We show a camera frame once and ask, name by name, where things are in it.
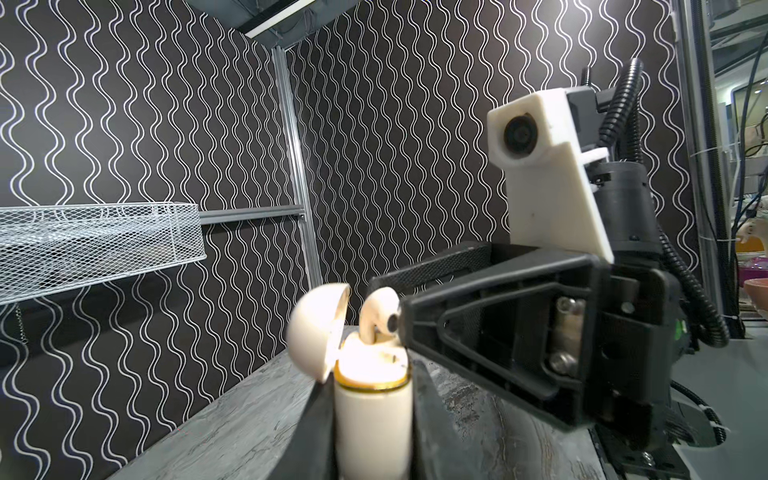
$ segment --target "cable tie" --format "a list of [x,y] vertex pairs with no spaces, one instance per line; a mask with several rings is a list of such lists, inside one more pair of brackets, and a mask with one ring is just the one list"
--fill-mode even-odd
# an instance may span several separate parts
[[710,242],[728,242],[728,243],[741,240],[740,238],[711,238],[711,237],[703,237],[701,235],[699,235],[699,238],[701,240],[709,240]]
[[732,144],[728,144],[728,145],[717,145],[716,147],[706,148],[706,149],[704,149],[704,150],[702,150],[702,151],[693,152],[693,153],[690,155],[690,157],[691,157],[691,158],[693,158],[693,157],[696,157],[696,156],[697,156],[697,155],[699,155],[699,154],[705,154],[706,152],[708,152],[708,151],[712,151],[712,150],[718,150],[718,149],[721,149],[721,148],[725,149],[726,147],[733,147],[733,146],[735,146],[735,145],[738,145],[738,144],[740,144],[740,143],[741,143],[741,142],[739,142],[739,141],[735,141],[735,142],[733,142]]

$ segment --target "earbud case lid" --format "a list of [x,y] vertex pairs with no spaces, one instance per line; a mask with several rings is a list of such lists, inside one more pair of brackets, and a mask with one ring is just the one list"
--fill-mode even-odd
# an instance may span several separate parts
[[305,293],[291,311],[288,355],[317,382],[328,379],[339,356],[349,293],[348,283],[326,283]]

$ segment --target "shelf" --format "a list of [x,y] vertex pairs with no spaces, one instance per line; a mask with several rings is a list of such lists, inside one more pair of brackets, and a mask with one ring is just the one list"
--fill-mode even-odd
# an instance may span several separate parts
[[196,204],[0,208],[0,305],[204,258]]

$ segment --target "camera lens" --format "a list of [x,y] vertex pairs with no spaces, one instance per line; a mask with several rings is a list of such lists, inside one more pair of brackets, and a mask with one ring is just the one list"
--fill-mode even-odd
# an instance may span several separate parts
[[528,155],[536,147],[538,128],[529,114],[512,118],[504,129],[504,143],[516,155]]

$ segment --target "bolt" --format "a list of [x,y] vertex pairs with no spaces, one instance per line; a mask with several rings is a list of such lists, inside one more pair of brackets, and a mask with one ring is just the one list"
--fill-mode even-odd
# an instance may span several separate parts
[[570,298],[569,296],[561,296],[558,298],[555,306],[560,313],[576,313],[576,310],[578,309],[578,303],[576,303],[576,300]]
[[549,366],[560,375],[570,375],[576,370],[577,363],[570,353],[555,352],[549,356]]

